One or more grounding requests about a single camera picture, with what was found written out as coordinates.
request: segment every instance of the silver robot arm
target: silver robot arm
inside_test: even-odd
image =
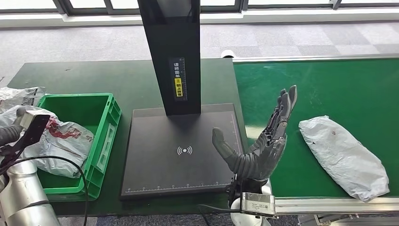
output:
[[[0,154],[5,157],[0,166],[9,167],[0,175],[1,220],[7,226],[60,226],[36,174],[36,166],[31,161],[12,165],[26,146],[38,142],[49,116],[33,115],[23,107],[16,115],[12,125],[0,128]],[[27,130],[20,138],[24,128]],[[7,145],[17,140],[14,146]]]
[[[60,226],[36,171],[24,161],[7,170],[8,183],[0,176],[0,216],[7,226]]]
[[[212,143],[226,161],[230,170],[242,179],[267,181],[279,162],[287,142],[288,119],[297,99],[296,85],[288,92],[283,89],[277,98],[277,106],[266,128],[250,147],[252,152],[238,154],[224,140],[223,132],[213,128]]]

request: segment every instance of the gray carpet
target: gray carpet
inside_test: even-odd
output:
[[[0,31],[0,87],[26,62],[150,59],[142,26],[9,29]],[[399,23],[315,25],[202,25],[201,57],[341,56],[399,53]],[[231,226],[228,214],[208,216],[214,226]],[[60,218],[63,226],[82,218]],[[270,220],[297,224],[296,216]],[[90,218],[89,226],[205,225],[200,215]]]

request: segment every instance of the green plastic crate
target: green plastic crate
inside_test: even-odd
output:
[[[72,121],[94,134],[84,171],[90,200],[98,198],[121,110],[111,93],[46,95],[39,107],[55,113],[60,121]],[[38,170],[41,185],[50,201],[84,201],[83,179],[56,176]]]

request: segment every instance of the white package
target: white package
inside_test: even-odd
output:
[[[0,113],[16,105],[37,106],[39,100],[46,94],[44,87],[27,89],[0,88]]]
[[[11,125],[16,119],[16,110],[21,106],[15,106],[8,109],[0,115],[0,127]],[[64,157],[82,166],[87,159],[93,143],[94,135],[92,132],[74,122],[61,122],[58,117],[45,109],[24,106],[27,111],[36,114],[49,114],[50,119],[46,125],[40,141],[27,146],[21,154],[21,158],[34,156],[55,155]],[[59,159],[35,159],[34,164],[46,172],[69,177],[78,178],[79,170],[72,164]]]
[[[299,122],[299,130],[323,169],[350,196],[368,202],[389,192],[381,161],[328,116]]]

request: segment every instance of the gray robot hand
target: gray robot hand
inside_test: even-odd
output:
[[[230,170],[238,177],[266,181],[279,162],[287,142],[286,128],[292,109],[296,103],[296,85],[288,92],[283,89],[277,98],[266,128],[250,147],[251,152],[238,154],[224,140],[223,132],[219,128],[212,130],[212,143],[219,154],[226,161]]]

